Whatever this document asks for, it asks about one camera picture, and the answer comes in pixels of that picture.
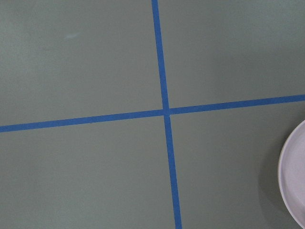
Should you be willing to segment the pink plate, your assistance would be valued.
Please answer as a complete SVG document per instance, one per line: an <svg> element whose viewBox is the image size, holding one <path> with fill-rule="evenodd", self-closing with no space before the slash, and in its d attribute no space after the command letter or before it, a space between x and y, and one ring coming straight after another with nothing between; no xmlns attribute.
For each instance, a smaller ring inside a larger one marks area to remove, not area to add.
<svg viewBox="0 0 305 229"><path fill-rule="evenodd" d="M286 139L278 161L278 185L282 200L296 223L305 227L305 123Z"/></svg>

